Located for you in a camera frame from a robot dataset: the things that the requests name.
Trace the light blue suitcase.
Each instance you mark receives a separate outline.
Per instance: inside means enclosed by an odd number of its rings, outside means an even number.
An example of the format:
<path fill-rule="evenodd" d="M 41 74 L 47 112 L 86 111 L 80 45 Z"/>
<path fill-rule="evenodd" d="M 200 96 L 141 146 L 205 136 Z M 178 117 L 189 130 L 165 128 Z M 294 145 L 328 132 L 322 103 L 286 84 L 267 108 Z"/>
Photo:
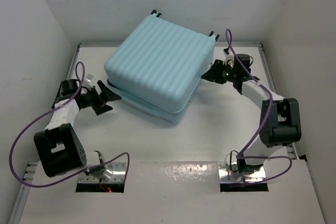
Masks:
<path fill-rule="evenodd" d="M 215 43 L 149 14 L 104 63 L 108 85 L 133 107 L 178 123 L 213 62 Z"/>

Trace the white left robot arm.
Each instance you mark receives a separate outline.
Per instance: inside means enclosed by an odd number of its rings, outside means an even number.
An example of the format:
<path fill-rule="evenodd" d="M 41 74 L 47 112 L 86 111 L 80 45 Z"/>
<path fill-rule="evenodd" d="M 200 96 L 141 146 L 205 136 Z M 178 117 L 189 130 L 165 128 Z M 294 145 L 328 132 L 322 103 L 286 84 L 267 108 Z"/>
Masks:
<path fill-rule="evenodd" d="M 43 131 L 34 135 L 34 143 L 48 177 L 63 175 L 87 164 L 84 147 L 80 143 L 74 122 L 80 110 L 92 108 L 96 115 L 113 110 L 108 102 L 121 97 L 98 81 L 101 92 L 86 81 L 80 87 L 80 81 L 68 79 L 62 81 L 53 103 L 53 115 Z"/>

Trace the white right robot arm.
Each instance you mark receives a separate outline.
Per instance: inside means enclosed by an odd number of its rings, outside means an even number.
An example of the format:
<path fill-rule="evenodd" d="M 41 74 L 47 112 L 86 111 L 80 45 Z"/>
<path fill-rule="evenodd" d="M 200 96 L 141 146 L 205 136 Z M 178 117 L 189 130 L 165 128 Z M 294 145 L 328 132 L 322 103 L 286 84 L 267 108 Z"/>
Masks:
<path fill-rule="evenodd" d="M 260 109 L 259 128 L 237 152 L 237 172 L 259 170 L 265 160 L 283 146 L 300 141 L 302 136 L 299 102 L 284 98 L 264 86 L 251 74 L 253 59 L 246 54 L 216 59 L 202 79 L 217 84 L 232 83 L 234 89 Z"/>

